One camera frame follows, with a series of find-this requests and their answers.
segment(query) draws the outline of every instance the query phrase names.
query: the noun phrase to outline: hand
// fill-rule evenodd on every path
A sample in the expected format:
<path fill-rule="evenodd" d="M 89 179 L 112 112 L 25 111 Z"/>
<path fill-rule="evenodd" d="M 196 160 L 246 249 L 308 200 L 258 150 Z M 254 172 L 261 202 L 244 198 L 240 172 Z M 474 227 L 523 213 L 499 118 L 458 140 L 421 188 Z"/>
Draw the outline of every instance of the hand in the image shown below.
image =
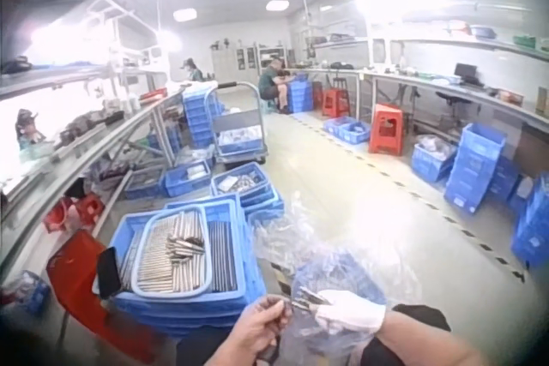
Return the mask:
<path fill-rule="evenodd" d="M 343 329 L 355 332 L 376 333 L 383 324 L 386 308 L 370 302 L 350 291 L 319 291 L 318 295 L 331 304 L 320 304 L 314 308 L 318 324 L 330 333 Z"/>
<path fill-rule="evenodd" d="M 223 345 L 255 360 L 281 334 L 291 316 L 292 309 L 284 297 L 260 297 L 244 309 Z"/>

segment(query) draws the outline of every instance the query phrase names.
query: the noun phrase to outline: worker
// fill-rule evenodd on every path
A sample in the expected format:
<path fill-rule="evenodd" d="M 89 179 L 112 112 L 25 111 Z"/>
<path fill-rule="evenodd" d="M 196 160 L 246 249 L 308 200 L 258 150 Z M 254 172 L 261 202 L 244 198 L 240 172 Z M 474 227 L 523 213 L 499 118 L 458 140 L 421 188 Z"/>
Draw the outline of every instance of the worker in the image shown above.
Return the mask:
<path fill-rule="evenodd" d="M 361 366 L 486 365 L 485 359 L 473 347 L 439 328 L 446 328 L 444 325 L 425 324 L 437 317 L 443 318 L 438 310 L 426 306 L 407 306 L 411 309 L 428 309 L 422 314 L 416 313 L 416 320 L 411 316 L 412 313 L 405 315 L 396 310 L 387 310 L 385 305 L 370 302 L 350 291 L 327 290 L 318 294 L 331 304 L 318 305 L 312 311 L 319 325 L 330 334 L 345 329 L 375 336 L 361 353 Z M 255 364 L 258 355 L 274 343 L 289 323 L 292 315 L 289 307 L 284 297 L 260 298 L 244 310 L 206 365 Z"/>
<path fill-rule="evenodd" d="M 27 109 L 20 109 L 17 113 L 15 133 L 17 135 L 20 150 L 45 140 L 45 136 L 36 129 L 34 119 L 37 116 L 38 115 L 33 116 L 33 113 Z"/>
<path fill-rule="evenodd" d="M 288 83 L 294 76 L 281 75 L 282 61 L 275 57 L 259 77 L 257 88 L 263 100 L 274 100 L 278 98 L 279 110 L 288 114 Z"/>
<path fill-rule="evenodd" d="M 189 80 L 190 81 L 204 81 L 204 76 L 202 71 L 197 68 L 195 61 L 192 57 L 189 57 L 183 62 L 183 68 L 189 70 Z"/>

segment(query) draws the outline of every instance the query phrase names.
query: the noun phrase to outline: push cart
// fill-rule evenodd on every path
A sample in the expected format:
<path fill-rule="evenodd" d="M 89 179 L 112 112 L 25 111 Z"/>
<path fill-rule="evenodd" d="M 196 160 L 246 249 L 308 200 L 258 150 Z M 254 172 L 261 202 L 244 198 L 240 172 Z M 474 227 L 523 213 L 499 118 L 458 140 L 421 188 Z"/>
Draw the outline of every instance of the push cart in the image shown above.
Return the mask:
<path fill-rule="evenodd" d="M 220 115 L 213 113 L 216 105 L 209 104 L 212 93 L 217 89 L 236 86 L 246 86 L 253 91 L 257 102 L 256 108 L 238 113 Z M 214 134 L 215 159 L 225 165 L 251 160 L 264 163 L 268 151 L 261 113 L 261 98 L 257 87 L 247 81 L 230 81 L 219 84 L 217 89 L 212 89 L 204 95 L 204 107 Z"/>

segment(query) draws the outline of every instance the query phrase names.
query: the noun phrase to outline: metal cart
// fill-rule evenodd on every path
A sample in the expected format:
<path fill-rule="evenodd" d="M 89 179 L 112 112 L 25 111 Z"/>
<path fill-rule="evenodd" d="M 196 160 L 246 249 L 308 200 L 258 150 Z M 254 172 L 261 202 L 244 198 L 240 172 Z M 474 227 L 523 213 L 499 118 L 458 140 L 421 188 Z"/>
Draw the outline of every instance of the metal cart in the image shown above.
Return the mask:
<path fill-rule="evenodd" d="M 248 111 L 238 113 L 228 113 L 220 115 L 213 113 L 213 108 L 219 107 L 217 104 L 212 105 L 210 97 L 218 89 L 227 89 L 229 87 L 246 86 L 249 87 L 256 98 L 257 107 Z M 259 163 L 265 162 L 265 157 L 268 154 L 267 144 L 265 143 L 265 128 L 263 126 L 263 117 L 261 113 L 261 97 L 257 87 L 247 81 L 230 81 L 221 83 L 217 89 L 212 89 L 204 95 L 204 107 L 208 114 L 210 128 L 214 134 L 215 144 L 215 159 L 223 164 L 237 164 L 251 160 L 256 160 Z M 220 134 L 228 130 L 249 128 L 259 126 L 261 128 L 261 139 L 254 141 L 235 142 L 231 145 L 220 145 Z"/>

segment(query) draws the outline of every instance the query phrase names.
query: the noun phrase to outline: computer monitor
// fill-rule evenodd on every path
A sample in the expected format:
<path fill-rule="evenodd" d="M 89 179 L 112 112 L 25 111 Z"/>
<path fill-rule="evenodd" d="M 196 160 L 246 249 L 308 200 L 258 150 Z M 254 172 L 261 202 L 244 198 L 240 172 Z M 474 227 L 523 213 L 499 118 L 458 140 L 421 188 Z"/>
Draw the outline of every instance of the computer monitor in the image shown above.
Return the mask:
<path fill-rule="evenodd" d="M 471 64 L 458 63 L 455 66 L 454 75 L 460 76 L 464 81 L 477 80 L 477 67 Z"/>

